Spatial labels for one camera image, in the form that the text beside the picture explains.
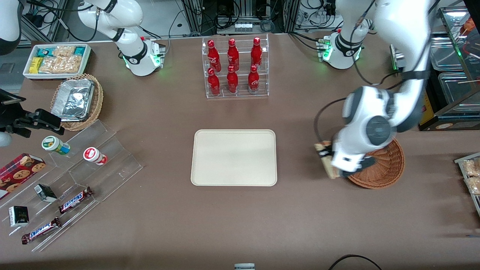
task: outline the red cookie box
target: red cookie box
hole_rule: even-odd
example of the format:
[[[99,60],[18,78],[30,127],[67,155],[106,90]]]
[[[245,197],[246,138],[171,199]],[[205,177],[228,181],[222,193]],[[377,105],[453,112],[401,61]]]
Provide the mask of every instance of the red cookie box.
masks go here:
[[[0,199],[45,168],[43,159],[23,153],[0,169]]]

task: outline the wicker basket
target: wicker basket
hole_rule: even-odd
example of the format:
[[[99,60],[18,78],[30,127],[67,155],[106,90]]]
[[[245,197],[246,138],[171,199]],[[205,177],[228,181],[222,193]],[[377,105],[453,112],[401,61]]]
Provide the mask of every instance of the wicker basket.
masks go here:
[[[102,110],[102,102],[103,102],[103,89],[100,83],[93,77],[92,75],[89,74],[82,74],[78,75],[72,78],[68,78],[68,80],[80,80],[80,79],[89,79],[92,80],[95,83],[95,89],[93,92],[93,102],[90,107],[90,115],[88,116],[88,119],[84,122],[62,122],[61,126],[64,127],[67,130],[70,131],[80,131],[82,129],[85,129],[89,127],[93,122],[95,122],[98,119],[98,116],[100,115],[100,111]],[[50,110],[53,108],[53,104],[55,103],[55,100],[57,99],[57,94],[59,92],[60,86],[57,87],[57,91],[55,91],[55,94],[53,94],[53,99],[52,102],[50,103]]]
[[[352,182],[366,188],[380,189],[393,185],[402,176],[405,156],[397,140],[393,139],[385,148],[367,155],[375,158],[375,164],[349,176]]]

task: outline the coca-cola bottle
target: coca-cola bottle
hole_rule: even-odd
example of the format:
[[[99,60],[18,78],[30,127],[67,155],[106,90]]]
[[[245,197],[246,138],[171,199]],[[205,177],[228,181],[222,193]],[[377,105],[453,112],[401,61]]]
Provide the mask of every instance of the coca-cola bottle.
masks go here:
[[[228,66],[227,81],[228,90],[230,91],[230,93],[235,94],[239,86],[239,77],[235,72],[235,67],[233,65]]]
[[[220,95],[220,80],[215,75],[215,70],[213,68],[208,68],[208,87],[212,95]]]
[[[248,74],[248,91],[251,94],[256,94],[258,92],[258,80],[260,79],[257,66],[252,65],[250,67],[250,73]]]
[[[257,67],[262,65],[262,48],[260,47],[259,37],[253,38],[253,48],[250,55],[252,57],[252,65],[256,65]]]
[[[220,72],[222,70],[222,65],[220,64],[220,55],[218,54],[218,50],[215,48],[215,42],[213,40],[209,40],[207,41],[207,45],[210,67],[216,72]]]
[[[235,71],[240,69],[240,57],[239,50],[235,46],[235,40],[233,38],[228,40],[228,65],[232,65]]]

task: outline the clear acrylic bottle rack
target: clear acrylic bottle rack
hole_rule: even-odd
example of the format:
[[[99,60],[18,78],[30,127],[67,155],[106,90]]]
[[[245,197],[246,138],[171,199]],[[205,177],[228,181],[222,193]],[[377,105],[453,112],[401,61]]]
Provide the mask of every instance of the clear acrylic bottle rack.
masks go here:
[[[21,245],[22,235],[40,228],[55,217],[60,217],[62,227],[54,229],[50,234],[40,236],[25,246],[32,251],[42,251],[143,168],[114,135],[113,130],[97,120],[67,142],[71,147],[67,155],[50,153],[45,160],[46,172],[40,177],[35,175],[36,178],[29,179],[23,184],[28,184],[24,189],[11,194],[11,198],[5,198],[8,201],[2,202],[0,206],[0,219],[5,227],[10,226],[9,207],[28,207],[29,224],[25,227],[11,228],[10,232],[12,237],[18,238],[19,245]],[[108,162],[99,166],[84,160],[83,152],[88,147],[98,148],[102,154],[108,156]],[[52,203],[41,201],[34,190],[37,184],[49,186],[58,199]],[[75,208],[60,215],[58,207],[88,186],[94,194]]]
[[[260,38],[260,47],[262,47],[262,65],[258,69],[258,75],[260,77],[258,83],[258,92],[256,94],[251,94],[248,91],[248,74],[250,73],[251,67],[251,57],[250,52],[253,47],[253,38]],[[239,77],[239,86],[236,94],[230,93],[228,90],[227,74],[228,74],[228,40],[230,38],[235,39],[237,49],[240,53],[240,69],[237,71]],[[216,75],[220,80],[220,95],[214,96],[208,87],[208,73],[207,70],[210,67],[208,61],[208,46],[207,41],[213,40],[215,42],[215,47],[220,54],[220,64],[222,65],[222,70]],[[268,35],[238,35],[238,36],[229,36],[229,37],[204,37],[202,39],[202,59],[204,65],[204,78],[205,78],[205,92],[207,98],[251,98],[258,96],[268,96],[270,93],[269,87],[269,56],[268,56],[269,46],[268,46]]]

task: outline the snickers bar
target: snickers bar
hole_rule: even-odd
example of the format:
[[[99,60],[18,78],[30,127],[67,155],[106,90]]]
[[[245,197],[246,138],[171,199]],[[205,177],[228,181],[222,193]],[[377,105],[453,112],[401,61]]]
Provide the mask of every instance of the snickers bar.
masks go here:
[[[58,217],[54,218],[50,223],[43,225],[42,227],[34,230],[31,233],[24,234],[22,236],[22,244],[26,245],[31,241],[35,240],[37,237],[41,235],[45,235],[48,232],[52,231],[53,229],[61,227],[61,222]]]
[[[60,214],[64,214],[75,206],[79,205],[81,201],[85,200],[88,196],[92,195],[93,192],[90,187],[82,190],[77,196],[73,197],[68,202],[64,203],[62,206],[59,206]]]

